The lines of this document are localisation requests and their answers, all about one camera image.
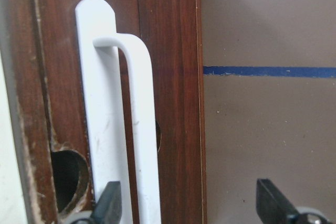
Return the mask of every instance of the blue painter's tape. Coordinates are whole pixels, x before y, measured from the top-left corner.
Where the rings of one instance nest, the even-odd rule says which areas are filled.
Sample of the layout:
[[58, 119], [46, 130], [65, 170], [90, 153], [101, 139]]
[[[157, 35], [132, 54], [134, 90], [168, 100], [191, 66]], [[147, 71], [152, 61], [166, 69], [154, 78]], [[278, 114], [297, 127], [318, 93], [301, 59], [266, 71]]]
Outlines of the blue painter's tape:
[[335, 78], [336, 68], [314, 67], [203, 67], [204, 75], [215, 76], [273, 76]]

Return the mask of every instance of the clamp jaw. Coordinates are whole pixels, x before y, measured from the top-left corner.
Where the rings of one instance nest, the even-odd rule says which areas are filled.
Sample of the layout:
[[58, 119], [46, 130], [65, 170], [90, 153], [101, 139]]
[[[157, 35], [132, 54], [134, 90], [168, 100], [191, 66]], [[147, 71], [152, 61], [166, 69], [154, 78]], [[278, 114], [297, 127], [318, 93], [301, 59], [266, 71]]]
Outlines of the clamp jaw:
[[256, 206], [264, 224], [332, 224], [317, 210], [295, 208], [269, 179], [257, 180]]
[[108, 182], [90, 217], [77, 219], [71, 224], [119, 224], [121, 214], [120, 182]]

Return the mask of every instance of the white door handle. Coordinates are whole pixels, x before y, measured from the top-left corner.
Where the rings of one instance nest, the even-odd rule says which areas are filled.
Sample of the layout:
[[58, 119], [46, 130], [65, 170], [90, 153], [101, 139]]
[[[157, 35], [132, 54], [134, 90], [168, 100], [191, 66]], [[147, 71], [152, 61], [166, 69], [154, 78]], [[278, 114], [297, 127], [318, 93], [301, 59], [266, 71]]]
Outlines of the white door handle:
[[77, 31], [96, 200], [108, 181], [120, 180], [121, 224], [132, 223], [119, 47], [129, 73], [140, 224], [160, 224], [152, 66], [137, 36], [118, 34], [114, 11], [104, 0], [82, 0]]

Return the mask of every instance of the beige wall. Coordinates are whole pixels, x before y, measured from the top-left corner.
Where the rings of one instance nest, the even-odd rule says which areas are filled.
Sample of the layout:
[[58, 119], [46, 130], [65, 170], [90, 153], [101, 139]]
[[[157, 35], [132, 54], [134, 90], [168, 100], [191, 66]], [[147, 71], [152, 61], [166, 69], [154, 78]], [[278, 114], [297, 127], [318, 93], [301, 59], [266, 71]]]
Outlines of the beige wall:
[[[202, 0], [204, 65], [336, 67], [336, 0]], [[269, 177], [336, 221], [336, 80], [205, 76], [208, 223], [261, 223]]]

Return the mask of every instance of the dark wood panel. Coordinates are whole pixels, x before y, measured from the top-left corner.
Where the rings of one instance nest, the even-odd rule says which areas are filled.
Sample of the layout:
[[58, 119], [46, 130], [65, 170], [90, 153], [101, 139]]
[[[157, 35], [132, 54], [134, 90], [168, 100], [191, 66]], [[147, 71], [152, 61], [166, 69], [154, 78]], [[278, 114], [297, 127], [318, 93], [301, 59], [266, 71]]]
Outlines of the dark wood panel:
[[203, 44], [202, 44], [202, 17], [201, 0], [196, 0], [197, 16], [197, 46], [198, 46], [198, 79], [199, 79], [199, 107], [201, 128], [201, 162], [202, 162], [202, 203], [203, 223], [207, 223], [207, 196], [206, 196], [206, 158], [205, 158], [205, 115], [204, 115], [204, 84], [203, 84]]
[[[76, 150], [89, 164], [85, 107], [82, 97], [75, 7], [81, 0], [38, 0], [43, 43], [46, 89], [49, 100], [51, 150]], [[139, 35], [138, 0], [106, 0], [117, 17], [117, 31]], [[127, 71], [122, 60], [122, 79], [127, 86]], [[127, 132], [131, 132], [131, 121]], [[77, 210], [91, 207], [91, 185]]]
[[34, 0], [0, 0], [0, 6], [0, 46], [28, 220], [52, 223], [57, 209]]
[[162, 223], [202, 223], [203, 105], [196, 0], [139, 0], [161, 127]]

